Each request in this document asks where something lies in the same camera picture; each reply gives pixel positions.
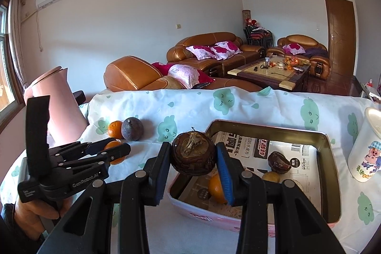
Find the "person's left hand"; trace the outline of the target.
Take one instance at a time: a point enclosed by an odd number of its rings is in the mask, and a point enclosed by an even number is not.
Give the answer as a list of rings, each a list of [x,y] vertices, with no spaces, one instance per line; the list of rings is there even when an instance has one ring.
[[[22,203],[20,198],[17,198],[14,219],[30,239],[37,240],[45,231],[41,217],[49,220],[63,217],[70,209],[72,203],[72,197],[64,199],[61,202],[61,209],[57,211],[51,205],[40,200]]]

